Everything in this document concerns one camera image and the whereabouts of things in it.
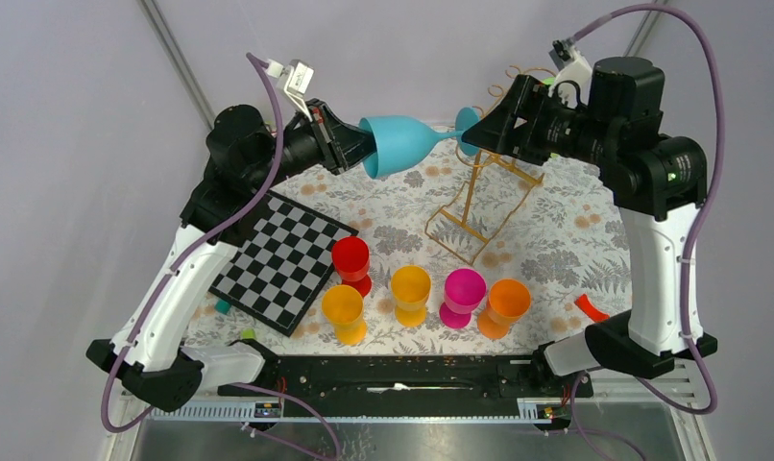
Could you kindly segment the gold wire glass rack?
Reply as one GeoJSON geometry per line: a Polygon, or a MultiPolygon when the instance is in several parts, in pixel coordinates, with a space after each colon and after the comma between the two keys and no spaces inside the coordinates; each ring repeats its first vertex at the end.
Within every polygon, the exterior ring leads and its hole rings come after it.
{"type": "Polygon", "coordinates": [[[473,265],[497,238],[530,193],[543,185],[545,173],[522,162],[505,158],[461,142],[454,144],[455,158],[469,169],[468,177],[453,198],[439,206],[424,225],[433,242],[468,265],[473,265]],[[511,204],[493,209],[488,194],[512,182],[515,196],[511,204]]]}

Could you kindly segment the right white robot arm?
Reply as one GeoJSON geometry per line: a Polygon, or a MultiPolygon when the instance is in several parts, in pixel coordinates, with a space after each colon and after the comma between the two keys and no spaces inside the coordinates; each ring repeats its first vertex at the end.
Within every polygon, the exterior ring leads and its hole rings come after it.
{"type": "Polygon", "coordinates": [[[678,358],[716,349],[697,318],[690,267],[707,161],[694,140],[661,133],[664,86],[664,72],[649,60],[607,58],[593,68],[587,100],[570,107],[555,85],[519,75],[493,110],[462,131],[465,144],[531,164],[558,155],[594,165],[625,227],[631,308],[540,346],[530,371],[540,394],[557,394],[582,370],[654,378],[678,358]]]}

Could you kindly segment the blue plastic wine glass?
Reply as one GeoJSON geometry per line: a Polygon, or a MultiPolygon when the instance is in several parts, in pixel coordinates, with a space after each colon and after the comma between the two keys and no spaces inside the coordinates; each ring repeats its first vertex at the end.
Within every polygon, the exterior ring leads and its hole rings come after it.
{"type": "Polygon", "coordinates": [[[467,156],[478,148],[462,142],[462,134],[480,120],[471,107],[462,108],[455,118],[452,132],[438,132],[424,122],[403,115],[373,116],[360,119],[358,128],[374,137],[375,151],[362,164],[371,179],[393,175],[421,163],[441,141],[455,138],[467,156]]]}

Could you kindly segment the red plastic wine glass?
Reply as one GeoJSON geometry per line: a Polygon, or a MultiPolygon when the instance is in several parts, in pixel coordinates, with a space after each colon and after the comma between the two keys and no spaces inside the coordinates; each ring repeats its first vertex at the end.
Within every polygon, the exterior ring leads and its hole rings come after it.
{"type": "Polygon", "coordinates": [[[362,297],[371,292],[370,249],[364,240],[357,236],[340,239],[331,249],[331,260],[343,284],[354,288],[362,297]]]}

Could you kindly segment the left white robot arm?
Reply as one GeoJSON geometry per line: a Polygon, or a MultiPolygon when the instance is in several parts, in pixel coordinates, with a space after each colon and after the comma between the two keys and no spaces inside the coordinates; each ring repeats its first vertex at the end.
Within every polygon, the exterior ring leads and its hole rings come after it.
{"type": "Polygon", "coordinates": [[[196,393],[236,382],[264,395],[277,385],[272,353],[236,340],[228,346],[181,346],[186,327],[218,274],[268,217],[268,198],[238,222],[221,225],[264,184],[276,138],[260,111],[248,105],[224,109],[206,137],[209,160],[203,179],[181,212],[181,226],[163,268],[131,319],[110,339],[91,342],[86,357],[120,380],[130,393],[172,412],[196,393]]]}

